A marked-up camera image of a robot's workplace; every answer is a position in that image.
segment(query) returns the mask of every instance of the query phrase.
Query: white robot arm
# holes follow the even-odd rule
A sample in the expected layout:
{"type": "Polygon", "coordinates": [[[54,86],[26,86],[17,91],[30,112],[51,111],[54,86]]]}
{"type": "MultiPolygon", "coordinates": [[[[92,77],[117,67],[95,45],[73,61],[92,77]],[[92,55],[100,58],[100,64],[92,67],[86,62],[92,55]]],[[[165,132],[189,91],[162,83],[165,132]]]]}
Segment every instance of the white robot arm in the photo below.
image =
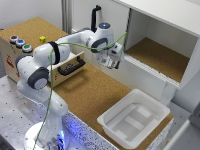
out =
{"type": "MultiPolygon", "coordinates": [[[[87,47],[98,48],[90,50],[92,53],[97,54],[99,64],[108,68],[118,69],[119,63],[124,59],[122,46],[118,43],[112,44],[114,43],[114,36],[108,23],[101,23],[95,33],[90,29],[84,28],[74,34],[61,37],[55,42],[49,42],[35,48],[33,56],[27,54],[20,55],[16,59],[16,66],[21,76],[17,83],[19,92],[32,101],[46,105],[50,91],[46,86],[49,79],[47,67],[51,64],[50,53],[52,48],[54,48],[52,54],[53,65],[67,60],[70,55],[70,44],[61,44],[66,42],[81,43],[87,47]]],[[[37,142],[37,146],[41,149],[50,149],[48,143],[52,139],[56,139],[57,135],[61,135],[63,128],[61,117],[68,112],[67,104],[55,92],[52,93],[51,99],[48,118],[37,142]]],[[[65,142],[64,137],[61,139],[64,144],[60,147],[66,149],[67,142],[65,142]]]]}

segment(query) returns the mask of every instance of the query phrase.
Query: cable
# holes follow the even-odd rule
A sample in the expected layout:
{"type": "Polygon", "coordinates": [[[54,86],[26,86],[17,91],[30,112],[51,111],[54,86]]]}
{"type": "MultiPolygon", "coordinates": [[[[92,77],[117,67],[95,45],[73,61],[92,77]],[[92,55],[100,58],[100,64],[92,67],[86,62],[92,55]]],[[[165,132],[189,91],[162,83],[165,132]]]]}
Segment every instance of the cable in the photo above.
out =
{"type": "MultiPolygon", "coordinates": [[[[102,48],[92,48],[92,47],[87,47],[87,46],[84,46],[84,45],[81,45],[81,44],[77,44],[77,43],[70,43],[70,42],[64,42],[64,43],[60,43],[58,45],[62,45],[62,44],[71,44],[71,45],[77,45],[77,46],[80,46],[80,47],[83,47],[83,48],[88,48],[88,49],[96,49],[96,50],[100,50],[100,49],[106,49],[106,48],[109,48],[111,46],[113,46],[115,43],[117,43],[119,40],[121,40],[122,37],[124,37],[124,42],[123,42],[123,47],[121,49],[121,54],[122,54],[122,51],[124,50],[124,45],[125,45],[125,42],[126,42],[126,38],[127,38],[127,32],[125,32],[124,34],[122,34],[115,42],[113,42],[112,44],[106,46],[106,47],[102,47],[102,48]]],[[[46,115],[45,115],[45,118],[43,120],[43,123],[42,123],[42,126],[39,130],[39,133],[37,135],[37,138],[35,140],[35,144],[34,144],[34,147],[33,147],[33,150],[35,149],[35,145],[38,141],[38,138],[39,138],[39,135],[40,135],[40,132],[42,130],[42,127],[47,119],[47,116],[48,116],[48,112],[49,112],[49,106],[50,106],[50,103],[51,103],[51,96],[52,96],[52,91],[53,91],[53,70],[52,70],[52,54],[54,52],[54,49],[52,48],[51,50],[51,54],[50,54],[50,64],[51,64],[51,91],[50,91],[50,96],[49,96],[49,102],[48,102],[48,107],[47,107],[47,112],[46,112],[46,115]]]]}

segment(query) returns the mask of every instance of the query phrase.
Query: brown work surface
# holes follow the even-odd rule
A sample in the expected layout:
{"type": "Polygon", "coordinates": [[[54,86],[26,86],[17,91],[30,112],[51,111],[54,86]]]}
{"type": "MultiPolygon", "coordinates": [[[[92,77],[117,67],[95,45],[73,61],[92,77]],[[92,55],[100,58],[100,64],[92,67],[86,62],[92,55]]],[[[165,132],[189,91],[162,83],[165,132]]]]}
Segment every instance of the brown work surface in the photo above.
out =
{"type": "Polygon", "coordinates": [[[50,42],[56,41],[67,33],[42,18],[36,17],[0,31],[0,36],[7,42],[10,42],[12,35],[17,35],[20,39],[25,40],[26,44],[30,44],[34,49],[42,45],[39,40],[41,36],[45,36],[46,42],[50,42]]]}
{"type": "Polygon", "coordinates": [[[149,38],[144,38],[125,51],[125,53],[178,82],[181,82],[190,60],[188,57],[156,43],[149,38]]]}
{"type": "MultiPolygon", "coordinates": [[[[92,65],[86,64],[84,70],[55,87],[54,91],[67,102],[71,112],[123,150],[105,134],[97,118],[127,95],[131,89],[92,65]]],[[[136,150],[145,150],[172,119],[173,115],[168,115],[136,150]]]]}
{"type": "MultiPolygon", "coordinates": [[[[45,36],[47,41],[55,41],[67,33],[36,17],[0,32],[0,36],[8,42],[11,35],[18,35],[35,48],[41,45],[40,36],[45,36]]],[[[97,118],[127,95],[131,89],[87,63],[84,70],[55,87],[54,91],[67,102],[71,112],[120,150],[123,149],[104,133],[97,118]]],[[[172,118],[171,114],[166,117],[137,149],[146,149],[172,118]]]]}

